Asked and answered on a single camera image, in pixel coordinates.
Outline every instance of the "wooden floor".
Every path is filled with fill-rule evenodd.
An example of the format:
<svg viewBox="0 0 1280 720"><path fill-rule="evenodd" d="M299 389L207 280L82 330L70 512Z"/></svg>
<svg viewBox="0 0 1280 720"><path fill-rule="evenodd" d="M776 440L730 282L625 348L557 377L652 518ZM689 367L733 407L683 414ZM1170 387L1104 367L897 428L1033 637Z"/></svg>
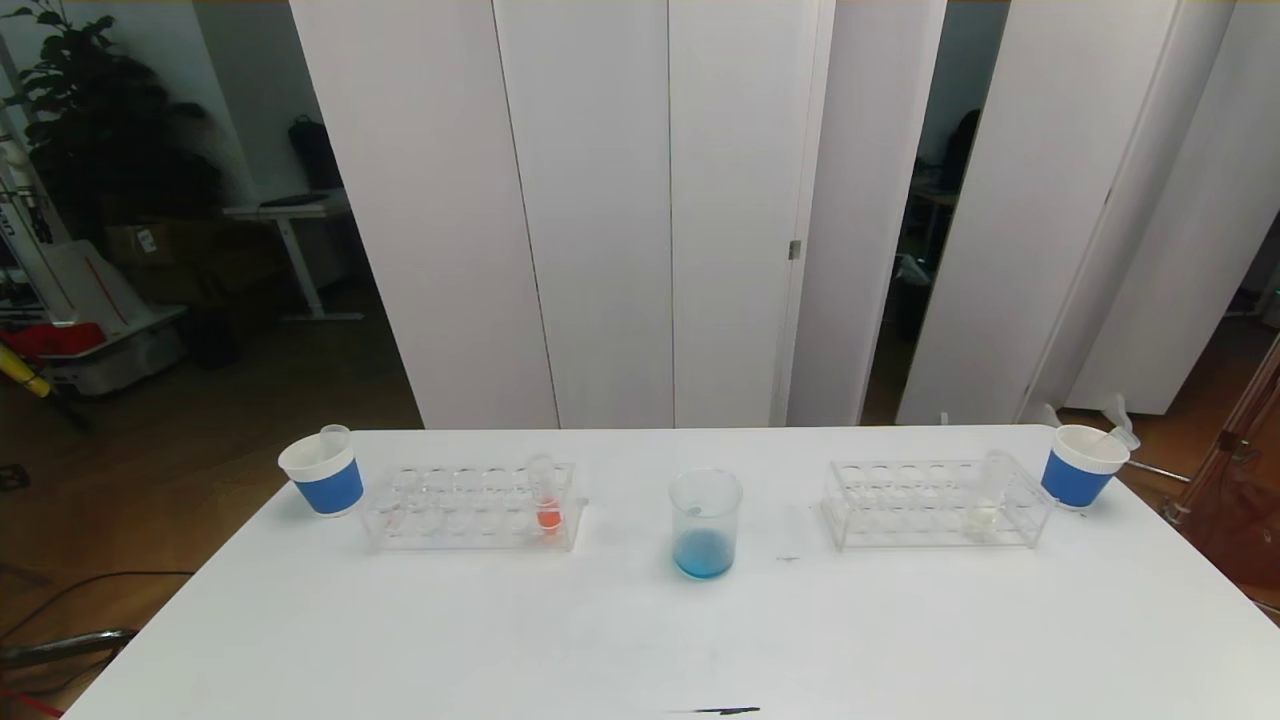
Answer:
<svg viewBox="0 0 1280 720"><path fill-rule="evenodd" d="M0 386L0 464L20 462L33 480L0 495L0 564L49 580L0 570L0 632L58 588L93 574L200 568L284 482L275 468L279 450L323 424L420 427L385 319L376 302L356 304L370 313L364 322L282 324L234 366L207 372L188 363L82 404L95 424L90 434L17 387ZM1247 323L1224 327L1170 414L1137 421L1144 439L1138 457L1194 470L1271 337ZM1149 502L1179 489L1133 471L1123 479ZM5 642L141 626L180 583L104 580ZM12 674L4 685L49 687L87 664ZM67 707L91 678L44 700ZM37 717L3 701L0 710L0 717Z"/></svg>

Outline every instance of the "test tube with red liquid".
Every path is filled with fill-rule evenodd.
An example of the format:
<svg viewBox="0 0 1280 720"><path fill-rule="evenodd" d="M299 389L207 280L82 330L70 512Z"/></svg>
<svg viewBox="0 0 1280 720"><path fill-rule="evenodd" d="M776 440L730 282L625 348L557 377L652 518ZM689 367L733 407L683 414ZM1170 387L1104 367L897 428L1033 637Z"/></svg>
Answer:
<svg viewBox="0 0 1280 720"><path fill-rule="evenodd" d="M556 461L549 455L535 455L525 464L529 491L534 496L534 511L543 534L559 532L562 515L556 487Z"/></svg>

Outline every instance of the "blue liquid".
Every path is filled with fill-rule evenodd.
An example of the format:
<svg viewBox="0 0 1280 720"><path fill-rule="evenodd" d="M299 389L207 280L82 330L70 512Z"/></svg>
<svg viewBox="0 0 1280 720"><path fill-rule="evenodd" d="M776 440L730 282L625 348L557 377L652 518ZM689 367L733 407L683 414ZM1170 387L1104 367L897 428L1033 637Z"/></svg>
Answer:
<svg viewBox="0 0 1280 720"><path fill-rule="evenodd" d="M723 575L733 564L733 543L716 530L689 530L676 538L676 566L701 580Z"/></svg>

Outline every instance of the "beaker with blue liquid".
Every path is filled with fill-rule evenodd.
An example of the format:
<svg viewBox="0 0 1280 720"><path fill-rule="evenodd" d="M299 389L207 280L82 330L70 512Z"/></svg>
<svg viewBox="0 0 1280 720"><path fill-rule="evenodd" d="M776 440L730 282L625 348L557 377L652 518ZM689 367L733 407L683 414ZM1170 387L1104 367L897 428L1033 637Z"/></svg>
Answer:
<svg viewBox="0 0 1280 720"><path fill-rule="evenodd" d="M700 580L733 565L742 486L724 470L690 470L671 483L672 560Z"/></svg>

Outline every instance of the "red liquid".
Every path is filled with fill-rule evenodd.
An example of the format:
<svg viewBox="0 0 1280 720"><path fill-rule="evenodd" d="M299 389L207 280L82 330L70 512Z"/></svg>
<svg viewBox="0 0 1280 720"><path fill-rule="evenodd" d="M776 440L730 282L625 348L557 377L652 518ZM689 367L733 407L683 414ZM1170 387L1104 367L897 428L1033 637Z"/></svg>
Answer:
<svg viewBox="0 0 1280 720"><path fill-rule="evenodd" d="M538 503L538 527L543 529L544 534L554 536L559 530L561 512L559 502L554 500L541 501Z"/></svg>

